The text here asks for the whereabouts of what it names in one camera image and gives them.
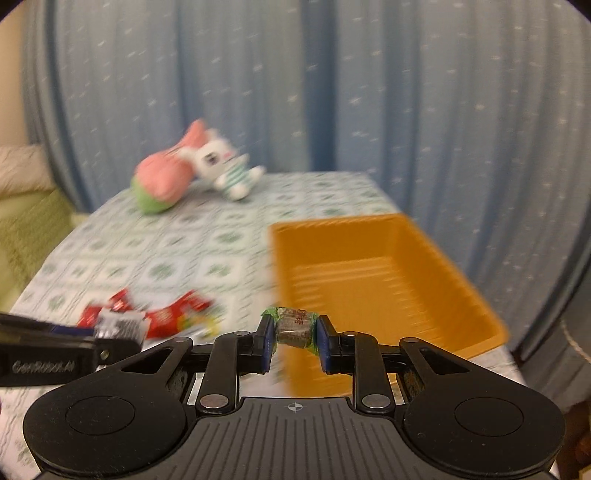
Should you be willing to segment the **green candy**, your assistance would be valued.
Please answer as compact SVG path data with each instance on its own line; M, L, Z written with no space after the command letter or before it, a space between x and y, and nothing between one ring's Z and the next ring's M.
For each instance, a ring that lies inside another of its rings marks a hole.
M262 318L273 323L273 346L287 345L318 354L315 342L315 324L320 315L315 312L287 307L270 307Z

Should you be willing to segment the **red snack packet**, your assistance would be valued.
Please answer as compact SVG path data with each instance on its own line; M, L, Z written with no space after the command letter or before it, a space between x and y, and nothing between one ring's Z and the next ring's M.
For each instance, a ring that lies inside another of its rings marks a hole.
M206 311L213 301L190 290L170 305L145 312L149 322L147 339L162 339L174 336L195 324L204 322Z

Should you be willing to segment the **silver green snack packet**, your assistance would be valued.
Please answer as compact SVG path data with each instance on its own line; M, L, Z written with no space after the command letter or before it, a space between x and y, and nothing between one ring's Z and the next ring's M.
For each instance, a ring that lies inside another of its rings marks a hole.
M102 309L96 318L93 334L97 338L131 340L141 345L148 329L149 322L141 312Z

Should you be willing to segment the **small red candy packet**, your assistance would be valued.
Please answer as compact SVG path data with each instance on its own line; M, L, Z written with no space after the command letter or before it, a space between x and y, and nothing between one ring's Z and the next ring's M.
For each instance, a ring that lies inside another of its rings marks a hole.
M107 307L117 313L132 311L134 306L128 289L123 288L111 296L107 301Z

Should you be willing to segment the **orange plastic tray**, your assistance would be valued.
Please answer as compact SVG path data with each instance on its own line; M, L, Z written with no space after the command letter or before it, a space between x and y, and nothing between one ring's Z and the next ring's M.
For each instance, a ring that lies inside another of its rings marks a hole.
M270 226L282 307L329 316L339 331L396 345L418 337L465 359L509 333L476 288L404 214Z

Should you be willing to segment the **green patterned tablecloth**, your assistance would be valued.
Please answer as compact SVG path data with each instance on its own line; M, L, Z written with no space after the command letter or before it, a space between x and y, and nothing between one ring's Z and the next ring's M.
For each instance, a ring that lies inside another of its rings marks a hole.
M277 299L270 225L396 209L368 176L348 172L269 174L239 203L193 186L155 216L142 215L121 192L48 256L13 312L73 324L86 305L120 289L147 307L197 290L214 299L223 330L249 330Z

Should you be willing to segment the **green zigzag cushion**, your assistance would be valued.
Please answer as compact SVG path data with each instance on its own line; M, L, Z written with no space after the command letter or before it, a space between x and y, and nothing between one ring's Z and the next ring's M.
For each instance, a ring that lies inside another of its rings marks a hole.
M72 231L72 207L60 190L1 199L1 302L18 296Z

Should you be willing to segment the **beige embroidered pillow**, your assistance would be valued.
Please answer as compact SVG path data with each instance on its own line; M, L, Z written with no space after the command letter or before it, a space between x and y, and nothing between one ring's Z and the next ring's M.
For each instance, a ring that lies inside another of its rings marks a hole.
M0 150L0 194L52 191L56 188L43 147L5 145Z

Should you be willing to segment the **pink green plush toy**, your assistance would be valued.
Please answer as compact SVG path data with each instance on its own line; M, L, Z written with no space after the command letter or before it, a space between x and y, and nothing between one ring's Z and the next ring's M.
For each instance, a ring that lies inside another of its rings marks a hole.
M206 124L197 119L172 147L153 153L135 168L130 189L143 214L160 214L172 208L197 176L186 149L193 150L207 143Z

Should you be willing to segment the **white rabbit plush toy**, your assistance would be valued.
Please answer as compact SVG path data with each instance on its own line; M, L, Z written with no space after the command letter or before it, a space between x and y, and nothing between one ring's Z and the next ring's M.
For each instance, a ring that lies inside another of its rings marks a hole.
M250 166L249 154L239 154L228 139L214 129L206 129L204 138L204 145L186 152L186 159L197 177L228 200L240 201L248 197L266 174L266 168Z

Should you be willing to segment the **blue star curtain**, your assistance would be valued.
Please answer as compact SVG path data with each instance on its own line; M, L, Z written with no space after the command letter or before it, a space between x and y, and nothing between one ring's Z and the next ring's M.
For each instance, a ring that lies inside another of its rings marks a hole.
M506 321L527 381L586 387L560 320L590 255L590 23L567 1L32 1L32 139L92 212L202 118L271 172L367 173Z

